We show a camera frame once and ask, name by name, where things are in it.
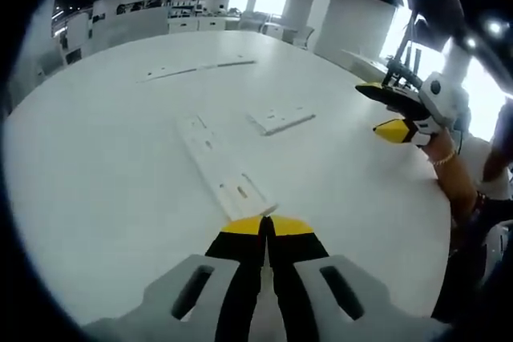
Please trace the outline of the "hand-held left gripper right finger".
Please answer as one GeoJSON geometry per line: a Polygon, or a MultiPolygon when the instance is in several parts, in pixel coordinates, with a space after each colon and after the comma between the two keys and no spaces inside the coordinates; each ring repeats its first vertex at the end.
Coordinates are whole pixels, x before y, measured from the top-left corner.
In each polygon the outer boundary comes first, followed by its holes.
{"type": "Polygon", "coordinates": [[[434,341],[441,324],[395,307],[385,284],[330,255],[298,219],[267,218],[273,286],[289,341],[434,341]]]}

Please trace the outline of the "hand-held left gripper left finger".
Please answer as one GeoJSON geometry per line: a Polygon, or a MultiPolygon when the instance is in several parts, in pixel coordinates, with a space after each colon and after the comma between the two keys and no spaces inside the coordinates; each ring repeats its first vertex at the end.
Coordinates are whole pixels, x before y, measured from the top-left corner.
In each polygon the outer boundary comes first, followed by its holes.
{"type": "Polygon", "coordinates": [[[83,326],[89,341],[246,341],[261,289],[265,219],[223,227],[143,291],[137,307],[83,326]]]}

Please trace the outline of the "person's right hand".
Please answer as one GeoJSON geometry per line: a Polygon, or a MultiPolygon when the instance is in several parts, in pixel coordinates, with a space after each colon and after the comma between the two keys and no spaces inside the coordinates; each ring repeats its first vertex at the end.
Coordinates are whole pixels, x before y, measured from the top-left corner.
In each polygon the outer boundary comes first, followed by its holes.
{"type": "Polygon", "coordinates": [[[447,129],[443,129],[436,135],[433,135],[422,150],[434,167],[448,163],[456,155],[453,139],[447,129]]]}

